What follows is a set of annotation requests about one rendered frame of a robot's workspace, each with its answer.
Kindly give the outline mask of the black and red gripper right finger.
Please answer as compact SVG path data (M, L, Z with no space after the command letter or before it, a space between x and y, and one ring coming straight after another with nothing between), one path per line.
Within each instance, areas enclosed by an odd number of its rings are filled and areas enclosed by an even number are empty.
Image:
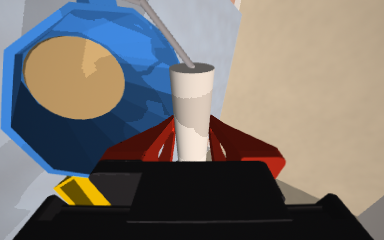
M263 161L275 179L286 164L277 147L235 129L213 115L210 115L209 143L212 161Z

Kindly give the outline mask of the yellow rectangular tray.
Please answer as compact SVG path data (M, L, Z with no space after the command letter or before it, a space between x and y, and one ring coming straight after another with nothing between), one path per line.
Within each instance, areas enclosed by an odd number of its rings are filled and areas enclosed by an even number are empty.
M68 204L111 205L88 178L67 176L53 189Z

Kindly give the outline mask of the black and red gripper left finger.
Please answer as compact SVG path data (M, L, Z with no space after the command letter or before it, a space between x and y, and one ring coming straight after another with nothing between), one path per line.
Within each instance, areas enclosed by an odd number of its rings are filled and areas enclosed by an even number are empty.
M172 115L160 124L109 147L99 161L172 161L174 144L175 124L174 115ZM163 149L158 158L162 146Z

